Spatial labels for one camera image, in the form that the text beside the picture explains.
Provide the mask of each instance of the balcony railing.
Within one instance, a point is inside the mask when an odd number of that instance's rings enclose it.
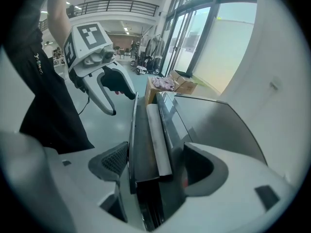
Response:
[[[78,17],[96,12],[132,12],[154,17],[158,5],[135,0],[99,0],[70,6],[67,8],[69,18]],[[48,28],[48,21],[39,22],[39,28],[44,31]]]

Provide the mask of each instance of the cable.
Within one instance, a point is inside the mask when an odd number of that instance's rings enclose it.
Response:
[[[82,111],[79,113],[79,115],[84,111],[84,109],[86,108],[86,106],[89,104],[89,96],[87,97],[87,102],[86,105],[84,106],[84,108],[82,109]]]

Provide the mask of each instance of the gray floor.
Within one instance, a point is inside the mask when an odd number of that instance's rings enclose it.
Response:
[[[119,61],[119,63],[127,69],[134,84],[135,91],[139,94],[138,104],[143,105],[148,75],[137,75],[128,61]],[[77,111],[80,112],[87,102],[87,94],[76,89],[69,79],[66,80],[66,86]],[[115,104],[117,111],[115,116],[109,116],[103,113],[93,101],[90,101],[80,115],[90,142],[96,148],[102,149],[103,151],[108,150],[123,141],[129,140],[134,105],[134,101],[129,100],[125,95],[116,95],[114,92],[109,91],[109,89],[106,90]],[[129,192],[127,168],[121,176],[120,190],[125,213],[128,217],[128,223],[133,227],[145,230],[137,197],[136,195],[131,195]]]

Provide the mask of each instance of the chair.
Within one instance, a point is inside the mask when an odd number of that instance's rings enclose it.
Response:
[[[124,50],[120,50],[120,58],[123,55],[123,58],[125,58],[125,51]]]

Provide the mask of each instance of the black t-shirt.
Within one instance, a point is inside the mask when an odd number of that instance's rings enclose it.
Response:
[[[44,1],[25,0],[23,3],[4,41],[4,48],[9,56],[24,47],[42,42],[39,20]]]

